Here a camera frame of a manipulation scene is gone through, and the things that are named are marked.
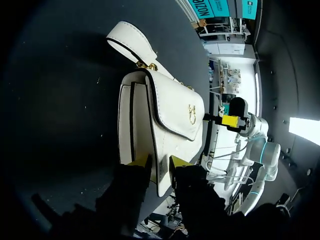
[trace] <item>wall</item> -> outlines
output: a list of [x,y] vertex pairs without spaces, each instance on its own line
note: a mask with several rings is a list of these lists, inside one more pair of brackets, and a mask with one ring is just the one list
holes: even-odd
[[306,172],[315,168],[320,156],[319,146],[289,133],[289,124],[283,123],[290,117],[320,119],[319,44],[310,35],[314,29],[308,29],[314,28],[308,23],[313,17],[317,21],[317,13],[313,12],[317,10],[309,8],[308,18],[304,19],[297,17],[300,7],[284,0],[268,1],[263,6],[256,42],[261,59],[262,117],[268,121],[269,135],[281,150],[291,148],[291,152],[286,159],[280,159],[278,177],[267,183],[259,204],[275,203],[280,193],[292,197],[297,187],[308,184]]

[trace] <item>robotic arm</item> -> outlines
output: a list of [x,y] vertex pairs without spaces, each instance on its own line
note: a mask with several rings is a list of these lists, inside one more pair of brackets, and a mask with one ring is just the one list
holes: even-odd
[[[261,164],[257,178],[252,188],[242,203],[238,211],[247,215],[258,203],[265,187],[265,181],[274,181],[278,173],[278,159],[280,156],[281,146],[274,142],[268,142],[268,123],[261,117],[248,113],[248,103],[240,98],[235,97],[231,100],[229,106],[228,124],[224,119],[211,116],[211,120],[216,124],[226,126],[229,131],[238,133],[236,142],[239,138],[247,138],[245,154],[240,160],[232,160],[226,169],[227,177],[224,181],[224,190],[227,190],[234,184],[234,176],[237,167],[252,166],[255,162]],[[238,153],[231,155],[232,158],[237,157]]]
[[252,166],[254,162],[262,164],[252,188],[238,211],[247,215],[258,203],[265,187],[265,181],[274,181],[278,174],[278,159],[281,147],[278,143],[268,142],[268,123],[250,114],[249,128],[239,133],[248,138],[247,147],[240,166]]

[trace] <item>teal sign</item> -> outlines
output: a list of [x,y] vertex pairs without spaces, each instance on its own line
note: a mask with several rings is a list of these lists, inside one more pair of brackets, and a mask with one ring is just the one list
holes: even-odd
[[199,19],[213,18],[209,0],[188,0]]
[[242,18],[256,19],[258,0],[242,0]]
[[229,115],[229,103],[222,103],[222,106],[224,107],[224,114],[223,115]]
[[215,17],[229,17],[229,7],[227,0],[209,0]]

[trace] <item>white leather strap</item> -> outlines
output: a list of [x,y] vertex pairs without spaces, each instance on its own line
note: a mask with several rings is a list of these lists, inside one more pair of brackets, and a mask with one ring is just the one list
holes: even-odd
[[153,51],[146,36],[131,23],[118,22],[106,38],[111,47],[134,63],[141,61],[147,66],[155,64],[158,72],[174,79],[164,66],[156,60],[157,54]]

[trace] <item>black tabletop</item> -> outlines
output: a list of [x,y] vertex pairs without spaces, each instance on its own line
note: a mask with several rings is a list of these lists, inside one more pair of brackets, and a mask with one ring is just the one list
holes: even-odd
[[[208,110],[208,59],[174,0],[44,1],[25,22],[4,68],[1,143],[6,176],[45,229],[50,225],[32,194],[59,214],[75,203],[94,209],[119,161],[120,84],[135,68],[106,42],[119,21],[137,26],[158,61],[194,87]],[[140,219],[163,200],[151,183]]]

